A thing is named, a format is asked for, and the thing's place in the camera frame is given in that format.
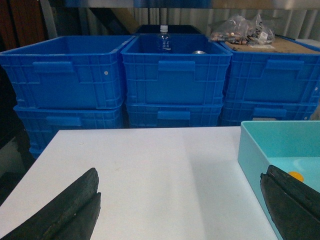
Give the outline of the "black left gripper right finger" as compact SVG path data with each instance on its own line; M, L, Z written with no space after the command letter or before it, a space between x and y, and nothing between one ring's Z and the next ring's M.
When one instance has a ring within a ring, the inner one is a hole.
M271 220L284 240L320 238L320 193L269 165L260 175L260 189Z

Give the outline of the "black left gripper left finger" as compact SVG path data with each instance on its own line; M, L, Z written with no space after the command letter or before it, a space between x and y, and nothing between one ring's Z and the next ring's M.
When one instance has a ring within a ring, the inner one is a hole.
M101 210L98 171L92 167L3 240L89 240Z

